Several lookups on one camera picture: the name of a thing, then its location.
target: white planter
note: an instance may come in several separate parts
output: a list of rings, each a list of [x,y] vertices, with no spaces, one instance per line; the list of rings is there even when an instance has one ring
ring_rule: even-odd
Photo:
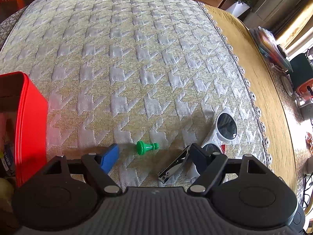
[[[249,9],[249,5],[245,3],[234,3],[230,6],[226,11],[233,14],[235,17],[239,17],[242,13],[244,13],[247,9]]]

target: yellow curtain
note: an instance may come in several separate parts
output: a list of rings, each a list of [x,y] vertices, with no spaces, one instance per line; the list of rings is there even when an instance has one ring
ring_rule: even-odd
[[[299,11],[295,18],[286,26],[285,30],[276,36],[277,43],[287,48],[312,16],[313,0],[308,0],[303,9]]]

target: curtain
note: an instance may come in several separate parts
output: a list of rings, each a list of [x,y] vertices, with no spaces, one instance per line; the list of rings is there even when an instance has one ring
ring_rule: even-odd
[[[302,29],[313,16],[313,0],[301,0],[291,13],[273,30],[277,43],[287,48],[300,39]]]

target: silver screw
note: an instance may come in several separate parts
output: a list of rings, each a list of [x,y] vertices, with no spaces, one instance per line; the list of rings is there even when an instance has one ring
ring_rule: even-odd
[[[104,188],[106,193],[118,193],[120,188],[116,185],[108,185]]]
[[[200,184],[195,184],[190,187],[190,190],[194,193],[203,193],[205,191],[205,187]]]

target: black eyeglasses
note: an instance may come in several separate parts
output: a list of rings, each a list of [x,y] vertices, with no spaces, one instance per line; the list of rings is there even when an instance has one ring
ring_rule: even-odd
[[[303,209],[305,209],[309,206],[311,195],[306,194],[306,191],[309,190],[311,188],[311,186],[313,185],[312,177],[313,177],[313,172],[311,173],[311,175],[306,175],[303,178],[303,197],[301,200],[301,205],[302,205]]]

